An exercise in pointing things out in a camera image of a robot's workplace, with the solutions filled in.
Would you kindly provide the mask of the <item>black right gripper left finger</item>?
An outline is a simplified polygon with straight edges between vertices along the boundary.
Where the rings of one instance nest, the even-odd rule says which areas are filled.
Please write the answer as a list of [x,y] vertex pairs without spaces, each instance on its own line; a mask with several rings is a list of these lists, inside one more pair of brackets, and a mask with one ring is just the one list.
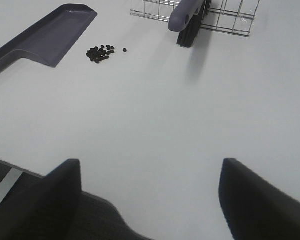
[[81,164],[68,159],[0,204],[0,240],[64,240],[81,198]]

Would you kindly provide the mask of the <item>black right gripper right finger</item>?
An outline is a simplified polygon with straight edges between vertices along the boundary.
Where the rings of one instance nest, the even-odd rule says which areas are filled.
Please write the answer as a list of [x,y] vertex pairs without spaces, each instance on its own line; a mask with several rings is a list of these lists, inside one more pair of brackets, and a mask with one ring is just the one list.
[[300,240],[300,202],[235,158],[226,158],[218,198],[235,240]]

